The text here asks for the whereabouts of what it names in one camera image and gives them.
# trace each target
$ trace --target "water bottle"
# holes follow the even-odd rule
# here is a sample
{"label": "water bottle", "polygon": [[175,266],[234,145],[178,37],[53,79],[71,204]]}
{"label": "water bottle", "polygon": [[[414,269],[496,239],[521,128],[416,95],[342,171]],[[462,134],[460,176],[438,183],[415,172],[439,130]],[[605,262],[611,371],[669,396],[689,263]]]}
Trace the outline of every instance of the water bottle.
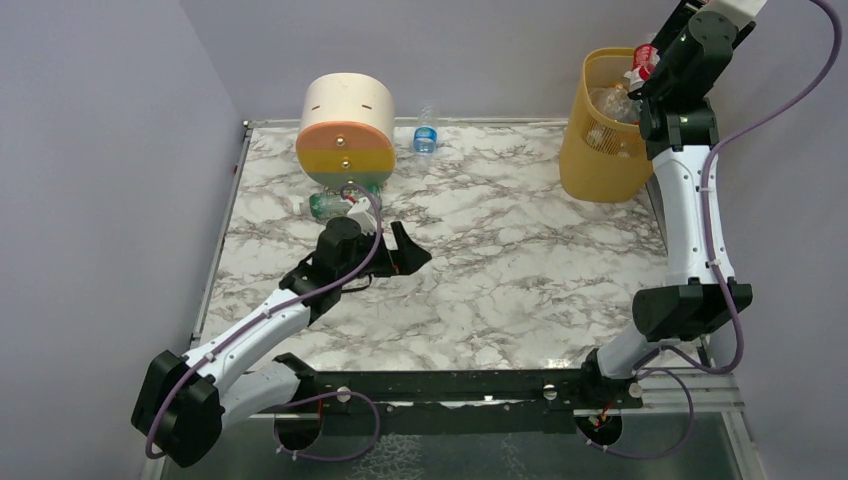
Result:
{"label": "water bottle", "polygon": [[418,115],[418,128],[412,137],[412,149],[419,154],[431,154],[436,151],[436,110],[432,105],[421,109]]}
{"label": "water bottle", "polygon": [[[380,205],[380,187],[377,185],[367,187],[371,195],[377,200],[377,208],[382,209]],[[292,202],[292,213],[295,215],[303,215],[307,212],[317,220],[328,220],[334,217],[343,217],[347,215],[348,210],[353,204],[364,197],[359,190],[348,190],[345,192],[347,199],[339,195],[338,190],[328,190],[321,193],[314,193],[309,196],[309,199],[302,203]]]}

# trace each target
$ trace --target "marble table surface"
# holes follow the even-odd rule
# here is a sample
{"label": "marble table surface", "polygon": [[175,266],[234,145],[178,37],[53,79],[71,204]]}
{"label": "marble table surface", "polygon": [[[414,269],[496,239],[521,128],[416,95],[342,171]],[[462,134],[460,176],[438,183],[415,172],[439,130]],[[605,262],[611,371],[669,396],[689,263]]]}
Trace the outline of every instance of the marble table surface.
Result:
{"label": "marble table surface", "polygon": [[[297,163],[296,136],[253,133],[201,342],[315,247],[323,225],[289,206],[321,189]],[[319,370],[576,367],[631,321],[637,290],[662,283],[665,247],[647,194],[622,204],[569,197],[561,128],[447,127],[426,172],[411,136],[396,129],[383,215],[403,221],[433,260],[345,295],[257,368],[284,352]]]}

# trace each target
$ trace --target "gray wall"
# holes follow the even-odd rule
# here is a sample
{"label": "gray wall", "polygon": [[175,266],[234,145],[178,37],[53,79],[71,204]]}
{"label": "gray wall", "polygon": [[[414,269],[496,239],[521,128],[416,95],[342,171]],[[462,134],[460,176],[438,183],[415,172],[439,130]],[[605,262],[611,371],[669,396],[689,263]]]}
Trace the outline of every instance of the gray wall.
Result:
{"label": "gray wall", "polygon": [[2,3],[0,477],[134,478],[130,412],[188,344],[240,118],[176,0]]}
{"label": "gray wall", "polygon": [[[848,4],[832,3],[848,19]],[[772,0],[758,21],[714,96],[725,133],[794,96],[830,48],[827,17],[807,1]],[[740,281],[754,286],[737,378],[766,472],[778,480],[848,470],[839,413],[848,398],[846,53],[819,90],[719,163],[729,253]],[[716,340],[732,356],[732,332]]]}
{"label": "gray wall", "polygon": [[389,87],[398,115],[567,115],[582,58],[635,45],[671,0],[181,0],[236,108],[299,118],[312,80],[338,71]]}

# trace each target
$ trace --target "yellow wastebasket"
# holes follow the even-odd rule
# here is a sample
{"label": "yellow wastebasket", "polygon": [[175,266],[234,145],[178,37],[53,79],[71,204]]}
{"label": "yellow wastebasket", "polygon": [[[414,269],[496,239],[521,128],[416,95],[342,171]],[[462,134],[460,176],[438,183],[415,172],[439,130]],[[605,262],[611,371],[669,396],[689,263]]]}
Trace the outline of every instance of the yellow wastebasket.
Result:
{"label": "yellow wastebasket", "polygon": [[574,198],[624,202],[633,198],[651,176],[639,126],[604,116],[589,99],[591,89],[620,83],[632,61],[632,48],[604,48],[589,54],[583,62],[559,156],[562,186]]}

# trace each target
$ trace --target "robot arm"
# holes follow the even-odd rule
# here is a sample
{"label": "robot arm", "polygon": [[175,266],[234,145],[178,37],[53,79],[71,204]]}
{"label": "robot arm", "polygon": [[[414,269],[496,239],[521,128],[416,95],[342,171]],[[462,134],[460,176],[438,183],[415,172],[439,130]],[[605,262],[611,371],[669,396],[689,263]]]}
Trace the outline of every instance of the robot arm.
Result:
{"label": "robot arm", "polygon": [[[346,217],[330,220],[315,251],[286,274],[261,305],[223,334],[181,357],[165,351],[154,358],[133,410],[133,426],[148,435],[166,397],[196,369],[167,406],[153,439],[186,467],[212,448],[224,428],[291,400],[300,381],[286,365],[272,363],[245,372],[338,303],[342,285],[326,287],[354,271],[373,248],[377,223],[367,213],[369,208],[369,200],[361,199]],[[431,260],[400,222],[391,227],[398,249],[390,251],[380,238],[375,254],[357,277],[410,275]],[[278,307],[285,303],[290,305]]]}
{"label": "robot arm", "polygon": [[[660,185],[668,270],[665,286],[634,296],[634,323],[587,358],[589,370],[607,386],[608,395],[626,385],[639,363],[658,347],[713,333],[730,319],[711,263],[721,266],[737,309],[751,303],[751,286],[735,282],[725,248],[716,162],[705,171],[719,138],[715,113],[704,96],[730,63],[734,48],[753,30],[752,20],[763,4],[713,0],[704,6],[700,0],[681,1],[653,42],[660,62],[644,86],[631,94],[642,100],[640,132]],[[708,256],[709,240],[715,246],[714,261]]]}

